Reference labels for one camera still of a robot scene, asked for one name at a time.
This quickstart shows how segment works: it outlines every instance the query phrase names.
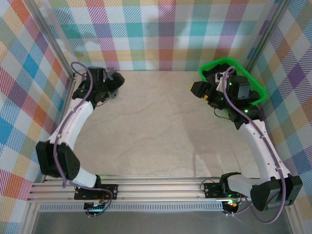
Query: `gray floor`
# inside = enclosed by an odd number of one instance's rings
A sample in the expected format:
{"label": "gray floor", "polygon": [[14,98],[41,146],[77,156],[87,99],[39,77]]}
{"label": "gray floor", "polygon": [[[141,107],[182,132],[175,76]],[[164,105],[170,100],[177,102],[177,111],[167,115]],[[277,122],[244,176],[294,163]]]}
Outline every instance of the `gray floor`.
{"label": "gray floor", "polygon": [[[269,219],[276,210],[265,211]],[[107,212],[98,218],[85,213],[40,213],[33,234],[291,234],[286,213],[270,225],[255,220],[250,211],[238,215],[247,226],[221,212],[133,213]]]}

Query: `white marble surface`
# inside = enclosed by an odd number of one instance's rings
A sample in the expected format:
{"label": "white marble surface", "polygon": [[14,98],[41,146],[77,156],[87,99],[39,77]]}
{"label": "white marble surface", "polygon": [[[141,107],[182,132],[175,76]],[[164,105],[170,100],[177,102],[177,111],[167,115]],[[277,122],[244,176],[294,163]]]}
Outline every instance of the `white marble surface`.
{"label": "white marble surface", "polygon": [[118,96],[95,109],[77,138],[83,168],[101,175],[259,175],[244,136],[190,92],[197,72],[121,73]]}

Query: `green plastic basket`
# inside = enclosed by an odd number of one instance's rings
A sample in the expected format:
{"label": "green plastic basket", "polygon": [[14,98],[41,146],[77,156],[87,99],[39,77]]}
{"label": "green plastic basket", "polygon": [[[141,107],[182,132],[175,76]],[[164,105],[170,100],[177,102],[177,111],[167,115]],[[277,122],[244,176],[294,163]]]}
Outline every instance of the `green plastic basket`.
{"label": "green plastic basket", "polygon": [[234,58],[223,57],[201,66],[199,69],[199,74],[202,77],[203,81],[206,81],[206,78],[203,75],[203,71],[209,71],[218,64],[224,63],[227,63],[230,66],[234,66],[238,75],[247,77],[250,84],[250,89],[259,93],[260,98],[257,101],[254,101],[252,105],[257,105],[267,99],[268,93],[266,89],[252,75],[250,75],[250,73],[247,72],[246,69],[243,68],[243,66],[240,65]]}

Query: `metal vent grille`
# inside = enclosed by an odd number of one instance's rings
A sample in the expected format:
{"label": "metal vent grille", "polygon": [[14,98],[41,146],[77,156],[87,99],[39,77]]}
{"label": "metal vent grille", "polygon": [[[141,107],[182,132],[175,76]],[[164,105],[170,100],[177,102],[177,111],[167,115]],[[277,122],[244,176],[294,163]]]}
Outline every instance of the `metal vent grille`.
{"label": "metal vent grille", "polygon": [[[132,212],[188,212],[188,211],[222,211],[221,201],[201,202],[114,202],[107,211]],[[83,203],[42,203],[39,212],[82,212]]]}

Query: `black mounting plate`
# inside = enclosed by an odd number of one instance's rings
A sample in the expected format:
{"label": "black mounting plate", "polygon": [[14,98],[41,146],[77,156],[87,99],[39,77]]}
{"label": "black mounting plate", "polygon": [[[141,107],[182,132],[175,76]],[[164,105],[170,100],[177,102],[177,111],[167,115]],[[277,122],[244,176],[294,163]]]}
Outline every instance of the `black mounting plate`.
{"label": "black mounting plate", "polygon": [[204,192],[205,198],[239,198],[241,196],[240,193],[233,191],[224,192],[220,183],[204,183]]}
{"label": "black mounting plate", "polygon": [[[101,189],[107,189],[112,192],[113,197],[112,200],[117,199],[118,194],[118,185],[117,184],[101,184],[99,186]],[[88,190],[75,187],[75,196],[74,200],[102,200],[102,199],[109,199],[108,193],[101,191],[101,190]]]}

